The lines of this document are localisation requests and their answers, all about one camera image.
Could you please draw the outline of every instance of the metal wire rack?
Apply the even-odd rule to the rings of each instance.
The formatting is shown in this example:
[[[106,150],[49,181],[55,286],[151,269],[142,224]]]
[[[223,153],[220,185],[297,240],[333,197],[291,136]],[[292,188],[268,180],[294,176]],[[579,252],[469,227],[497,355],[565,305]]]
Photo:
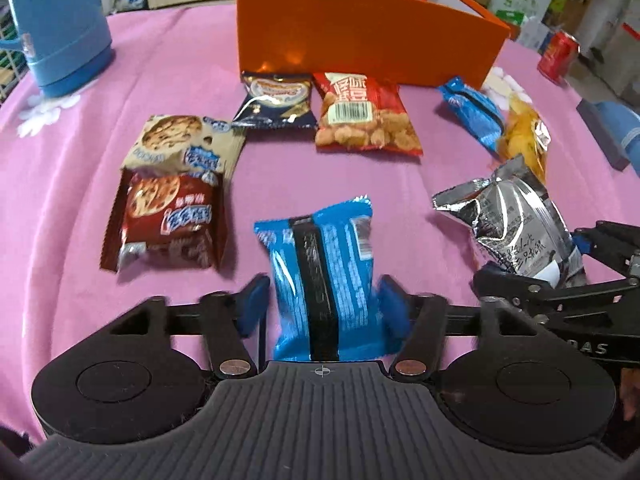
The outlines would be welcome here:
[[[0,7],[0,39],[14,40],[16,36],[14,17],[11,15],[9,6]],[[23,53],[0,50],[0,106],[28,69]]]

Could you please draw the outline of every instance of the gray ridged surface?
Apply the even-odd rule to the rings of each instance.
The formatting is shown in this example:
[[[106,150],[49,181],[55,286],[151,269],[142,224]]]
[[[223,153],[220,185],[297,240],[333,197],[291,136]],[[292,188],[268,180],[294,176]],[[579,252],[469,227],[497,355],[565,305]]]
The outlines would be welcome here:
[[[602,480],[620,463],[594,447],[551,455],[491,448],[455,428],[429,391],[376,363],[272,362],[223,381],[180,428],[122,446],[54,436],[25,455],[42,480]]]

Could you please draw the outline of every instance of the metal screw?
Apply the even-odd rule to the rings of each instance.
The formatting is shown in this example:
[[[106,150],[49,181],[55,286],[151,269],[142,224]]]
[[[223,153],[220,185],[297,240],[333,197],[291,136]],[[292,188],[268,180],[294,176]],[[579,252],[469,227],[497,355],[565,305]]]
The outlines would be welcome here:
[[[396,364],[396,371],[402,375],[420,375],[427,371],[427,367],[423,362],[415,359],[405,359]]]
[[[220,365],[220,371],[225,375],[242,375],[251,370],[251,365],[242,359],[229,359]]]
[[[540,325],[546,325],[549,322],[549,316],[546,314],[537,314],[533,317],[533,321]]]

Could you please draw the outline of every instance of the red soda can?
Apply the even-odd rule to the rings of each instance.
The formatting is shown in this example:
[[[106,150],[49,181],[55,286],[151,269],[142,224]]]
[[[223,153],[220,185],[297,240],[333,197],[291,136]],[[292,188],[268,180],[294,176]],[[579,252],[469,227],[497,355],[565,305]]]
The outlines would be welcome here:
[[[580,54],[580,45],[576,39],[564,30],[558,30],[542,55],[538,70],[544,77],[559,85],[569,72],[569,65],[578,57],[578,54]]]

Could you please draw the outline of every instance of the yellow snack package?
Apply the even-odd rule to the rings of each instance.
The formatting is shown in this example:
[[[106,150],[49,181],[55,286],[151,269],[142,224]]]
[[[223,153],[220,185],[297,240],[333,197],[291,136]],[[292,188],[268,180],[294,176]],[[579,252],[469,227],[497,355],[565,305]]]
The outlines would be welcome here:
[[[505,160],[522,154],[525,164],[544,184],[549,142],[549,130],[538,112],[530,104],[512,95],[504,133],[496,142],[498,156]]]

